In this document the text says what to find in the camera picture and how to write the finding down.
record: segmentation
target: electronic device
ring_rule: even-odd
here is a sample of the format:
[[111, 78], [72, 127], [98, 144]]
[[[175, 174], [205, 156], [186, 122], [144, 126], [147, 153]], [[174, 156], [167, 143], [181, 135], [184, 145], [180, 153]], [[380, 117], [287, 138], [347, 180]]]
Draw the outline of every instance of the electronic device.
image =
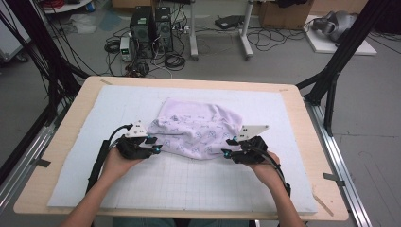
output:
[[169, 7], [159, 7], [154, 10], [154, 17], [159, 37], [159, 48], [165, 52], [173, 51], [173, 34], [171, 31], [171, 12]]
[[156, 39], [156, 25], [150, 6], [136, 7], [131, 17], [130, 30], [135, 41], [150, 43]]
[[239, 26], [240, 24], [244, 23], [244, 19], [244, 16], [228, 16], [216, 20], [215, 25], [221, 29], [227, 29], [230, 27]]
[[330, 11], [322, 18], [314, 19], [312, 29], [321, 31], [331, 41], [339, 43], [356, 19], [357, 16], [350, 15], [346, 11], [336, 13]]
[[132, 47], [130, 42], [130, 37], [121, 37], [120, 40], [120, 53], [123, 61], [132, 61]]

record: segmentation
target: metal bracket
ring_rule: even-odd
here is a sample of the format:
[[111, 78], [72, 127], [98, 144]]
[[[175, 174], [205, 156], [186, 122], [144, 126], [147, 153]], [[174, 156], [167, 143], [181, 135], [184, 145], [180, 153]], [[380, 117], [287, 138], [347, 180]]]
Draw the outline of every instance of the metal bracket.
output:
[[243, 125], [236, 141], [249, 140], [269, 129], [268, 125]]

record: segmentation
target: desk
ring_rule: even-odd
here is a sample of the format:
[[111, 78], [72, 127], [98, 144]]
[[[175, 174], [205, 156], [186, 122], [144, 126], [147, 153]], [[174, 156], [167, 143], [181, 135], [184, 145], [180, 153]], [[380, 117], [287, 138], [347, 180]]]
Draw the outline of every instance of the desk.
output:
[[[191, 57], [197, 61], [198, 60], [198, 47], [197, 47], [197, 36], [195, 35], [195, 2], [196, 0], [191, 0], [191, 30], [189, 36], [189, 43], [191, 45]], [[253, 0], [248, 0], [248, 5], [245, 10], [245, 20], [244, 20], [244, 27], [239, 30], [239, 38], [241, 39], [242, 44], [244, 45], [245, 49], [245, 59], [249, 59], [253, 57], [253, 52], [251, 49], [250, 42], [248, 41], [247, 32], [248, 32], [248, 25], [251, 19], [251, 13], [253, 8]]]
[[[288, 110], [299, 151], [307, 176], [317, 201], [318, 213], [301, 216], [303, 220], [346, 220], [347, 209], [335, 182], [323, 178], [323, 173], [331, 173], [318, 136], [306, 111], [303, 99], [294, 85], [261, 84], [244, 82], [200, 81], [179, 79], [131, 79], [90, 77], [86, 79], [76, 100], [62, 121], [43, 159], [50, 161], [48, 168], [36, 167], [18, 201], [14, 211], [20, 214], [68, 214], [70, 208], [49, 208], [47, 202], [57, 183], [62, 164], [74, 145], [86, 116], [91, 111], [100, 89], [105, 85], [134, 85], [144, 87], [201, 88], [238, 91], [263, 91], [280, 93]], [[100, 215], [169, 217], [169, 218], [244, 218], [277, 219], [263, 213], [197, 212], [197, 211], [157, 211], [134, 209], [101, 209]]]

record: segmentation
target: hand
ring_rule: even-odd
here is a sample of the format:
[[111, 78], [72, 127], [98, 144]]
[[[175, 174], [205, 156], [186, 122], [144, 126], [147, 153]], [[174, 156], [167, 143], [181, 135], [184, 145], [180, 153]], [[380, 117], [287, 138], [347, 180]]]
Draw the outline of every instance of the hand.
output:
[[[268, 154], [277, 164], [280, 164], [280, 158], [275, 153], [268, 151]], [[283, 184], [274, 166], [268, 163], [268, 161], [261, 164], [252, 164], [247, 166], [253, 170], [259, 181], [265, 184], [268, 188], [271, 189], [274, 185]]]
[[104, 162], [103, 171], [100, 178], [113, 183], [124, 176], [131, 167], [135, 166], [141, 161], [142, 159], [129, 160], [123, 158], [118, 151], [118, 148], [114, 147], [110, 150], [109, 155]]

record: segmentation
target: crumpled white cloth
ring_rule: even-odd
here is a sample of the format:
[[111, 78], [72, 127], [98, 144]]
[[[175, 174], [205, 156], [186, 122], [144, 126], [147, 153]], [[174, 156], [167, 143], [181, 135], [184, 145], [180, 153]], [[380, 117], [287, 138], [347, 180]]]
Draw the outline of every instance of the crumpled white cloth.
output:
[[222, 156], [227, 139], [238, 136], [242, 117], [219, 105], [168, 98], [148, 133], [158, 138], [162, 151], [194, 159]]

